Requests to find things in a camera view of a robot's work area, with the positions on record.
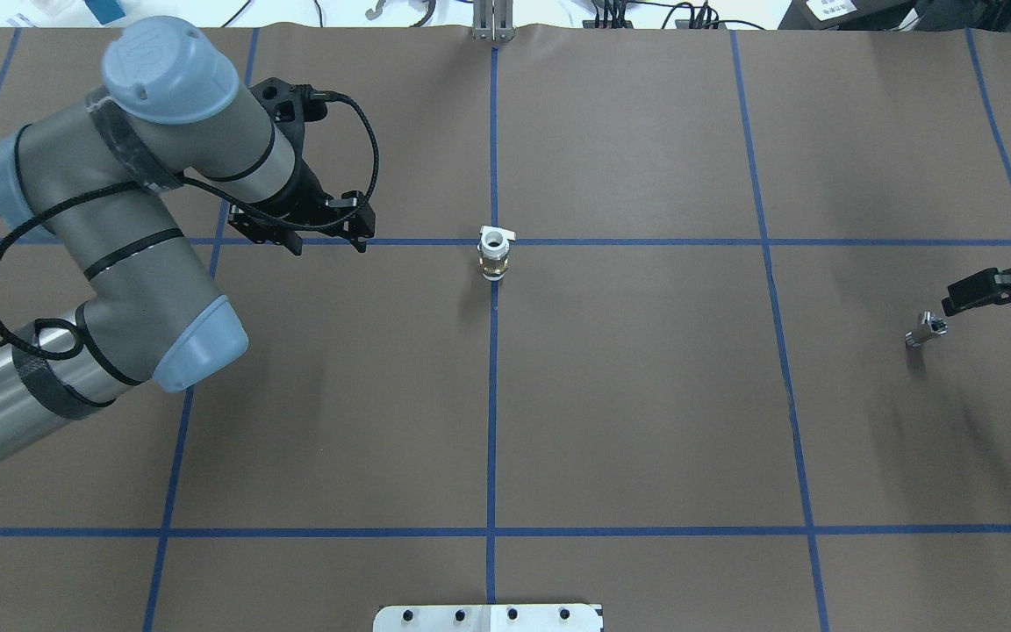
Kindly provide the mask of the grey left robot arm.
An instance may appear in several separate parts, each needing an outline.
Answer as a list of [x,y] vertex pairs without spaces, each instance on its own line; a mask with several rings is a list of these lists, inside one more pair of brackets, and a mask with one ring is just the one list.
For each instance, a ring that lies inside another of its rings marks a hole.
[[102,81],[0,141],[0,268],[29,237],[55,241],[92,289],[60,317],[9,327],[0,313],[0,463],[144,383],[180,392],[245,355],[229,298],[163,196],[196,188],[229,205],[246,240],[300,255],[301,233],[364,252],[376,235],[365,190],[326,192],[305,128],[350,96],[270,77],[248,87],[195,25],[158,16],[104,50]]

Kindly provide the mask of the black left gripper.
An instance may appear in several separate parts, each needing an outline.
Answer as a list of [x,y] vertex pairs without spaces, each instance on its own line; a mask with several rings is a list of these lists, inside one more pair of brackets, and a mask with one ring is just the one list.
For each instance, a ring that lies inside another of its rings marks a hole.
[[304,252],[302,232],[323,233],[348,241],[358,253],[365,253],[376,236],[376,213],[370,197],[376,191],[376,173],[370,175],[365,191],[351,190],[339,197],[321,188],[320,180],[304,159],[305,128],[326,118],[330,104],[352,108],[370,148],[376,148],[376,132],[360,105],[349,96],[333,90],[317,90],[310,84],[291,84],[270,77],[250,88],[268,113],[276,137],[269,144],[264,167],[274,173],[291,172],[266,197],[250,201],[245,207],[229,205],[227,223],[249,241],[273,241],[294,256]]

